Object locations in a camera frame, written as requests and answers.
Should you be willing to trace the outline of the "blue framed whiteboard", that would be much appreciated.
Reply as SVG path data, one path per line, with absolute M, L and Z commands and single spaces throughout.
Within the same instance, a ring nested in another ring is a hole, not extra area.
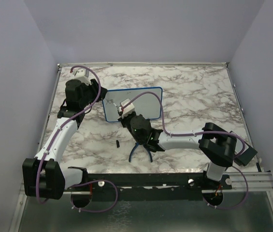
M 102 101 L 105 120 L 109 123 L 117 122 L 119 117 L 116 107 L 117 105 L 126 99 L 132 100 L 143 92 L 153 92 L 162 99 L 163 89 L 162 87 L 141 87 L 141 88 L 124 88 L 124 89 L 110 89 L 106 93 L 104 100 Z M 143 115 L 146 119 L 159 119 L 161 117 L 160 104 L 156 97 L 152 94 L 144 94 L 133 102 L 135 111 L 137 114 Z

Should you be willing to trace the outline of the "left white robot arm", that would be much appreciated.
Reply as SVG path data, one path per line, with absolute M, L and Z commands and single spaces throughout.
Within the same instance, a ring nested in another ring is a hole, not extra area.
M 65 100 L 57 114 L 53 132 L 41 150 L 22 164 L 24 190 L 30 197 L 58 200 L 69 187 L 85 190 L 88 178 L 84 168 L 60 168 L 60 162 L 66 147 L 80 127 L 86 111 L 94 103 L 105 98 L 107 89 L 95 79 L 82 82 L 72 79 L 66 82 Z

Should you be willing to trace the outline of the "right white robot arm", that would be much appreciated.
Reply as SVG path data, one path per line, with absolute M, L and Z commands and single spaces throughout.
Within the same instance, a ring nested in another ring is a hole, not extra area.
M 210 160 L 204 185 L 215 189 L 220 185 L 223 173 L 236 163 L 246 166 L 257 151 L 234 132 L 226 132 L 214 123 L 206 123 L 200 132 L 171 134 L 155 129 L 142 115 L 131 113 L 119 116 L 118 121 L 130 132 L 137 144 L 148 151 L 164 152 L 172 149 L 196 149 Z

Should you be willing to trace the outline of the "blue handled pliers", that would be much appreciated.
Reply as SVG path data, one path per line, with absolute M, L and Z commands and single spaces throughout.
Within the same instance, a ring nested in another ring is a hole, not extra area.
M 128 158 L 128 161 L 131 162 L 132 161 L 132 158 L 134 157 L 134 154 L 138 154 L 140 153 L 140 148 L 141 145 L 139 143 L 135 143 L 134 147 L 132 148 L 130 154 L 129 154 L 129 158 Z M 146 148 L 144 145 L 143 145 L 143 148 L 142 148 L 142 151 L 146 151 L 148 156 L 149 156 L 149 161 L 152 163 L 153 162 L 153 156 L 151 154 L 151 151 Z

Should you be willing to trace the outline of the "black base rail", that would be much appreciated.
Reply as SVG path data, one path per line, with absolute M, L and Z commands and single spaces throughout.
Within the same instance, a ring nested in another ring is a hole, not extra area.
M 232 189 L 226 184 L 230 176 L 213 181 L 206 173 L 162 173 L 162 174 L 87 174 L 86 181 L 103 181 L 104 186 L 92 185 L 92 200 L 109 201 L 115 199 L 115 190 L 107 181 L 112 182 L 118 191 L 119 201 L 164 201 L 190 200 L 201 201 L 202 191 L 214 193 L 219 186 L 223 190 Z

